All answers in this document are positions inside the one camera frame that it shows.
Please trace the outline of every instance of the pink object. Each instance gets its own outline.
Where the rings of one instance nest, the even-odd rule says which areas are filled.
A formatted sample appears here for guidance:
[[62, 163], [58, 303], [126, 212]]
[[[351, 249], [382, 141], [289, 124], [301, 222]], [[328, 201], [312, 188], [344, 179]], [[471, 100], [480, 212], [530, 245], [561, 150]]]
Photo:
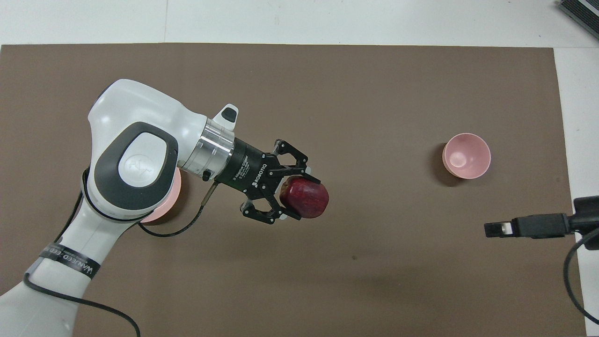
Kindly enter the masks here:
[[445, 144], [443, 165], [456, 177], [478, 178], [485, 174], [491, 165], [491, 151], [479, 136], [460, 133]]
[[168, 197], [162, 202], [152, 214], [148, 215], [145, 219], [141, 220], [142, 223], [157, 220], [161, 216], [165, 215], [175, 204], [181, 191], [181, 171], [179, 168], [175, 168], [175, 178], [173, 180], [173, 188], [169, 192]]

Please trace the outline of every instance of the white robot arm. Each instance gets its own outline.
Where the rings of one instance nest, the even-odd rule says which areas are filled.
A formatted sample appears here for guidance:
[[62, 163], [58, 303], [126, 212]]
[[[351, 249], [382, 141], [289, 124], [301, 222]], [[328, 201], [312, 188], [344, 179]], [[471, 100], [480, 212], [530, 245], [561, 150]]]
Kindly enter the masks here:
[[[274, 198], [284, 176], [313, 182], [307, 157], [278, 140], [264, 153], [235, 138], [238, 110], [228, 104], [213, 119], [191, 112], [177, 100], [141, 83], [119, 80], [89, 113], [92, 158], [84, 172], [84, 198], [72, 223], [28, 269], [28, 280], [59, 294], [81, 298], [108, 252], [127, 229], [168, 196], [176, 167], [247, 196], [244, 216], [274, 223], [301, 217]], [[294, 166], [277, 155], [290, 153]], [[252, 201], [265, 198], [269, 211]], [[0, 335], [71, 336], [77, 304], [28, 287], [24, 282], [0, 297]]]

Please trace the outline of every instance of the black label band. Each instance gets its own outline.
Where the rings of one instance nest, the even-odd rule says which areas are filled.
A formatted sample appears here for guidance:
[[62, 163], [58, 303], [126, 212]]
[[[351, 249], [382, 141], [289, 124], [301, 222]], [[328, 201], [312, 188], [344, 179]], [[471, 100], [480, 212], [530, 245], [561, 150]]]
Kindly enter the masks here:
[[89, 278], [93, 278], [98, 272], [98, 269], [100, 269], [100, 264], [96, 261], [71, 248], [59, 245], [58, 243], [47, 245], [44, 250], [41, 251], [40, 256], [60, 262]]

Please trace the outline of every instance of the red apple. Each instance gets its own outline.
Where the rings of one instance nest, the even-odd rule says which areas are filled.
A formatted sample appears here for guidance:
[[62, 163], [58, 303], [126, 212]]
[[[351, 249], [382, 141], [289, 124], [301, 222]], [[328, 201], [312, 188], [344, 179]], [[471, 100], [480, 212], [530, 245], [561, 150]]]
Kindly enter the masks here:
[[281, 186], [281, 203], [302, 218], [321, 215], [329, 203], [329, 193], [321, 183], [301, 176], [291, 176]]

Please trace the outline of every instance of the cable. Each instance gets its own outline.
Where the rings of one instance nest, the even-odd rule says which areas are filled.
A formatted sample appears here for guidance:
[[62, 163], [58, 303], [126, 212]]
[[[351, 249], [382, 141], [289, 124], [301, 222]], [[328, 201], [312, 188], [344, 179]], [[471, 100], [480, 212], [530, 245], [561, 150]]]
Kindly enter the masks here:
[[69, 228], [69, 225], [71, 224], [71, 222], [75, 218], [75, 215], [77, 214], [77, 209], [81, 205], [82, 199], [83, 199], [83, 192], [79, 191], [79, 196], [77, 197], [77, 201], [75, 202], [75, 207], [73, 207], [71, 216], [69, 216], [69, 220], [66, 221], [65, 226], [62, 227], [62, 230], [60, 231], [58, 236], [54, 239], [54, 242], [58, 242], [58, 240], [60, 240], [60, 237], [65, 233], [66, 229]]
[[[67, 228], [71, 225], [73, 219], [75, 218], [75, 215], [77, 214], [77, 209], [79, 208], [79, 206], [81, 205], [81, 201], [83, 199], [83, 193], [79, 192], [79, 196], [77, 197], [77, 201], [75, 202], [75, 206], [73, 207], [73, 211], [71, 212], [71, 216], [69, 216], [69, 219], [66, 221], [64, 227], [62, 228], [62, 230], [60, 231], [60, 234], [58, 234], [58, 236], [56, 237], [56, 239], [54, 240], [54, 242], [57, 242], [60, 237], [64, 234], [64, 232], [67, 230]], [[35, 291], [39, 291], [42, 294], [47, 294], [50, 296], [54, 296], [57, 297], [59, 299], [63, 299], [63, 300], [68, 300], [71, 302], [75, 302], [75, 303], [81, 303], [81, 304], [85, 304], [85, 305], [89, 305], [92, 306], [94, 308], [98, 308], [98, 309], [102, 309], [102, 310], [106, 310], [108, 312], [111, 312], [115, 315], [121, 316], [124, 319], [126, 319], [129, 323], [131, 323], [131, 325], [133, 326], [133, 328], [135, 329], [135, 334], [137, 337], [141, 337], [141, 332], [140, 332], [140, 327], [137, 325], [137, 323], [133, 320], [133, 318], [131, 318], [130, 316], [128, 316], [127, 314], [125, 314], [122, 311], [119, 311], [117, 309], [114, 309], [112, 307], [109, 307], [107, 305], [103, 305], [101, 303], [97, 303], [94, 301], [90, 301], [90, 300], [84, 300], [84, 299], [80, 299], [77, 297], [73, 297], [73, 296], [69, 296], [66, 294], [61, 294], [58, 293], [56, 291], [44, 288], [44, 287], [40, 287], [39, 285], [31, 282], [29, 280], [29, 272], [26, 272], [23, 275], [23, 283], [25, 283], [25, 285]]]
[[564, 284], [565, 284], [565, 289], [568, 292], [568, 296], [570, 296], [570, 299], [574, 303], [574, 306], [576, 307], [576, 309], [578, 309], [578, 311], [580, 311], [586, 318], [590, 319], [595, 324], [599, 324], [599, 320], [596, 319], [593, 315], [589, 314], [589, 312], [586, 311], [582, 307], [580, 302], [578, 302], [578, 300], [574, 296], [574, 292], [572, 291], [572, 286], [570, 285], [570, 278], [568, 276], [568, 270], [570, 268], [570, 261], [574, 257], [574, 254], [576, 254], [576, 251], [578, 250], [578, 248], [580, 248], [582, 245], [589, 242], [590, 240], [594, 239], [598, 235], [599, 235], [599, 228], [595, 228], [593, 231], [591, 231], [587, 235], [584, 235], [580, 241], [576, 242], [576, 244], [574, 244], [574, 246], [572, 248], [570, 248], [570, 251], [568, 252], [568, 255], [566, 255], [565, 260], [564, 260]]
[[199, 216], [202, 214], [202, 210], [204, 210], [204, 206], [206, 206], [206, 204], [208, 203], [208, 200], [210, 199], [210, 197], [212, 196], [212, 193], [214, 192], [214, 190], [216, 189], [216, 187], [218, 186], [218, 182], [214, 182], [212, 184], [212, 186], [210, 187], [210, 189], [208, 190], [208, 192], [206, 192], [206, 195], [204, 196], [204, 199], [202, 199], [202, 202], [200, 203], [199, 206], [199, 210], [198, 213], [195, 215], [195, 217], [187, 224], [187, 226], [181, 228], [178, 231], [175, 231], [173, 233], [168, 233], [168, 234], [160, 234], [160, 233], [156, 233], [154, 231], [149, 230], [148, 228], [146, 228], [146, 226], [142, 225], [141, 222], [138, 222], [137, 224], [140, 226], [141, 229], [143, 229], [143, 231], [145, 231], [146, 233], [148, 233], [149, 235], [152, 236], [157, 236], [157, 237], [171, 237], [171, 236], [175, 236], [175, 235], [179, 235], [182, 232], [186, 231], [189, 229], [189, 227], [191, 227], [196, 220], [199, 218]]
[[100, 303], [97, 303], [97, 302], [93, 302], [93, 301], [90, 301], [90, 300], [84, 300], [84, 299], [80, 299], [80, 298], [77, 298], [77, 297], [73, 297], [73, 296], [69, 296], [69, 295], [57, 293], [57, 292], [55, 292], [53, 290], [46, 289], [44, 287], [40, 287], [39, 285], [34, 284], [34, 283], [32, 283], [29, 280], [29, 273], [25, 273], [25, 275], [23, 276], [23, 282], [29, 288], [31, 288], [31, 289], [33, 289], [35, 291], [39, 291], [40, 293], [48, 294], [50, 296], [58, 297], [58, 298], [63, 299], [63, 300], [69, 300], [69, 301], [75, 302], [75, 303], [81, 303], [81, 304], [89, 305], [89, 306], [92, 306], [94, 308], [106, 310], [106, 311], [111, 312], [111, 313], [113, 313], [115, 315], [119, 315], [119, 316], [123, 317], [124, 319], [126, 319], [129, 323], [131, 323], [131, 325], [135, 329], [135, 334], [137, 335], [137, 337], [141, 337], [140, 327], [137, 326], [137, 323], [133, 320], [133, 318], [129, 317], [126, 313], [124, 313], [122, 311], [119, 311], [117, 309], [111, 308], [111, 307], [109, 307], [107, 305], [103, 305], [103, 304], [100, 304]]

